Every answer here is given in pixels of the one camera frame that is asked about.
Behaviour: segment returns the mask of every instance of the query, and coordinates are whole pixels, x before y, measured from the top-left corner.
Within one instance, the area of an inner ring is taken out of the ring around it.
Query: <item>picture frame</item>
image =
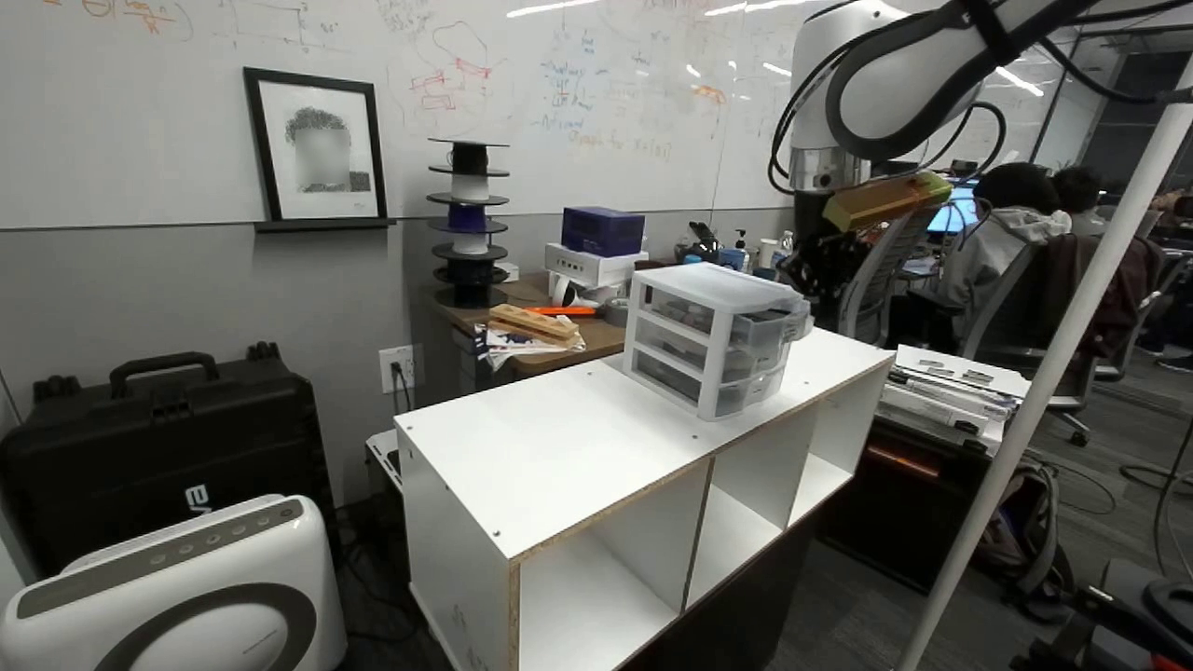
[[[369,80],[247,65],[249,121],[273,223],[383,223]]]

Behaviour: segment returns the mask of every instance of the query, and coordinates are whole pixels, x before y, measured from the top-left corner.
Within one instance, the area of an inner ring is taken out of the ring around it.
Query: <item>person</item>
[[[1052,173],[1053,206],[1072,218],[1072,237],[1098,237],[1107,218],[1096,216],[1103,177],[1089,166],[1062,166]]]
[[[889,339],[955,345],[966,339],[975,309],[1023,244],[1047,244],[1068,234],[1068,216],[1053,209],[1053,190],[1035,162],[1000,162],[971,186],[975,228],[955,237],[938,275],[917,283],[909,296],[889,301]]]

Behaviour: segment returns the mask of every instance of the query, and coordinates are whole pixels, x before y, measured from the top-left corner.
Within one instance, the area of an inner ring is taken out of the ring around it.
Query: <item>electrical outlet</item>
[[[375,351],[379,360],[379,391],[396,391],[400,381],[406,381],[408,396],[413,396],[413,345],[383,345]]]

